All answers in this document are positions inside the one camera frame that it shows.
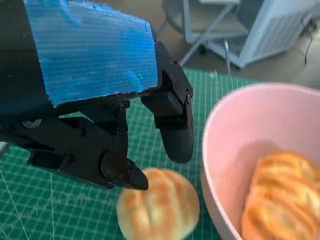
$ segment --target bread roll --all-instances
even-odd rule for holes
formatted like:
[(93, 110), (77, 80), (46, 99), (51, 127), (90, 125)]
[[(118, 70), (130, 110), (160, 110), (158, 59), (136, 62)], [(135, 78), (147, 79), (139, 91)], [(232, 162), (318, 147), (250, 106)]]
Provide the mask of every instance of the bread roll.
[(245, 201), (244, 240), (315, 240), (320, 227), (320, 172), (289, 151), (259, 159)]
[(149, 189), (124, 189), (116, 203), (127, 240), (183, 240), (195, 229), (199, 199), (191, 183), (168, 169), (145, 169)]

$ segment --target robotic arm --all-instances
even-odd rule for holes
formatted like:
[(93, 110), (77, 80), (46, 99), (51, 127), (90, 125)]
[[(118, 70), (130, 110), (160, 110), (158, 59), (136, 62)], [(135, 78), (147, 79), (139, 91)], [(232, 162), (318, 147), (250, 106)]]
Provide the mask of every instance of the robotic arm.
[[(53, 107), (23, 2), (1, 4), (0, 28), (5, 34), (0, 37), (0, 141), (29, 150), (30, 165), (55, 174), (107, 189), (147, 190), (146, 176), (127, 158), (126, 109), (130, 99), (140, 98), (154, 115), (168, 157), (176, 163), (190, 161), (193, 89), (154, 31), (156, 87)], [(60, 117), (75, 112), (87, 118)]]

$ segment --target white cabinet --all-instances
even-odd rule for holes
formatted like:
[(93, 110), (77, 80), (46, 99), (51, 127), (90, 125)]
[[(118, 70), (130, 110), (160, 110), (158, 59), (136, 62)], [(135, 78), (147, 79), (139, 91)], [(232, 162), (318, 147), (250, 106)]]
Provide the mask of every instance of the white cabinet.
[[(249, 34), (228, 39), (231, 62), (243, 68), (290, 50), (312, 17), (315, 4), (315, 0), (241, 0), (237, 15)], [(208, 46), (225, 56), (221, 42)]]

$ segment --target floor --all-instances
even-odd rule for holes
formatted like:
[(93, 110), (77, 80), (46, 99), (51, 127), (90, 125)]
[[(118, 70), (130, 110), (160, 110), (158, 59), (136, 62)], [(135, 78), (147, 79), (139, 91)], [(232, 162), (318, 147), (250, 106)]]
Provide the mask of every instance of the floor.
[[(98, 0), (124, 13), (147, 20), (157, 30), (165, 20), (161, 0)], [(190, 46), (182, 35), (166, 26), (159, 36), (173, 58), (179, 60)], [(265, 82), (295, 83), (320, 89), (320, 33), (314, 36), (305, 65), (305, 52), (310, 42), (309, 37), (302, 37), (295, 47), (281, 55), (248, 65), (242, 70), (232, 68), (232, 74), (244, 78), (259, 79)], [(213, 52), (205, 56), (195, 53), (186, 63), (186, 67), (209, 72), (225, 73), (225, 62)]]

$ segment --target cable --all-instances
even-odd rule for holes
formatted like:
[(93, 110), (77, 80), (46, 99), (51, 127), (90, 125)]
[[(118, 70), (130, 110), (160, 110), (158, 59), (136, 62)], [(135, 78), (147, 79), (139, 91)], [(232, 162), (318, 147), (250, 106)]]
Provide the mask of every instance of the cable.
[(305, 55), (304, 55), (304, 65), (307, 65), (308, 52), (309, 52), (309, 49), (311, 47), (313, 40), (314, 40), (314, 38), (312, 37), (312, 35), (310, 35), (310, 42), (309, 42), (308, 47), (306, 48)]
[[(308, 23), (307, 25), (305, 25), (305, 24), (304, 24), (304, 18), (303, 18), (303, 17), (301, 18), (301, 24), (302, 24), (303, 29), (306, 29), (306, 28), (308, 27), (309, 23)], [(305, 51), (305, 55), (304, 55), (304, 65), (307, 65), (307, 62), (308, 62), (308, 59), (307, 59), (307, 58), (308, 58), (308, 52), (309, 52), (309, 49), (310, 49), (310, 47), (311, 47), (311, 44), (312, 44), (312, 42), (313, 42), (313, 40), (314, 40), (311, 31), (308, 30), (308, 33), (310, 34), (310, 42), (309, 42), (308, 47), (306, 48), (306, 51)]]

